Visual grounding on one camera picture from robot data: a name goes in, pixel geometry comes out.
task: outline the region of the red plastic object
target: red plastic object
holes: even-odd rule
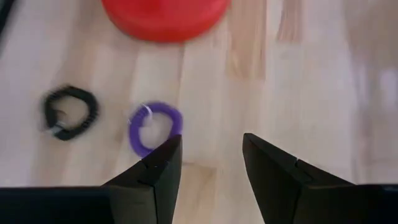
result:
[[[208,30],[230,0],[102,0],[109,18],[129,35],[179,42]]]

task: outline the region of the purple spiral hair tie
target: purple spiral hair tie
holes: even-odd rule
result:
[[[138,156],[142,158],[148,156],[148,154],[154,150],[145,147],[139,135],[139,129],[144,125],[145,117],[152,113],[164,114],[173,121],[172,129],[168,136],[169,139],[182,132],[182,115],[177,109],[161,102],[152,102],[142,105],[129,120],[130,144]]]

